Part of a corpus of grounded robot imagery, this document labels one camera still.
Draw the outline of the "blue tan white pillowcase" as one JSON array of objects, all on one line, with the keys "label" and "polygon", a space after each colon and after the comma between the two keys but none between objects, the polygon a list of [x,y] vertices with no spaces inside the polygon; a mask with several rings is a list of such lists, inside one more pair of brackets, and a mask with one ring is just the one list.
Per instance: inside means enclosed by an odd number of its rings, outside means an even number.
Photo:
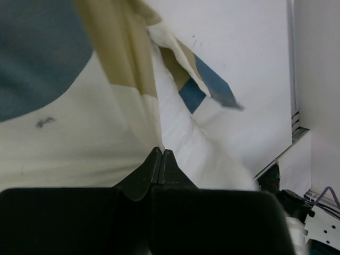
[{"label": "blue tan white pillowcase", "polygon": [[1,189],[113,186],[166,149],[153,45],[195,123],[239,108],[144,1],[1,1]]}]

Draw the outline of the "white pillow yellow trim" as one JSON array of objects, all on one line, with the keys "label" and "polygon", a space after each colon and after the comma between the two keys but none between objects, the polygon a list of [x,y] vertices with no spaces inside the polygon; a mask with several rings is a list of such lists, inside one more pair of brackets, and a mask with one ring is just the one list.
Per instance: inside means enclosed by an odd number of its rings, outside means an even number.
[{"label": "white pillow yellow trim", "polygon": [[245,167],[197,126],[165,67],[158,46],[151,50],[163,145],[199,188],[258,190]]}]

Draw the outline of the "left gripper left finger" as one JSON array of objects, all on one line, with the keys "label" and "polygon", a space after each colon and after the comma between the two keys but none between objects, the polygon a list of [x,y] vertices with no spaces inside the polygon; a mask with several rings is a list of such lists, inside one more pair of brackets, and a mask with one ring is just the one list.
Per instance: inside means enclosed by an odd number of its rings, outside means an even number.
[{"label": "left gripper left finger", "polygon": [[149,254],[144,202],[162,152],[110,188],[1,192],[1,254]]}]

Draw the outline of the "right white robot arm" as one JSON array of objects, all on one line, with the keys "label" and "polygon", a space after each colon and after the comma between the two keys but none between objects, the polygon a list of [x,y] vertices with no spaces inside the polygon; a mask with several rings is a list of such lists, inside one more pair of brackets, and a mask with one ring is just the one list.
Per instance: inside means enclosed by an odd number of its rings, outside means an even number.
[{"label": "right white robot arm", "polygon": [[339,254],[339,201],[333,208],[317,198],[281,190],[276,198],[286,212],[295,254]]}]

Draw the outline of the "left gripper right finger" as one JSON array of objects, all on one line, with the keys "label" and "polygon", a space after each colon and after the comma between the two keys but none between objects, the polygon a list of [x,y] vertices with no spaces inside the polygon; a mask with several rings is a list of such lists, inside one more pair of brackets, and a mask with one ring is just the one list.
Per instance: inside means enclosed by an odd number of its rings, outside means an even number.
[{"label": "left gripper right finger", "polygon": [[284,211],[261,191],[197,188],[165,150],[151,189],[152,254],[293,254]]}]

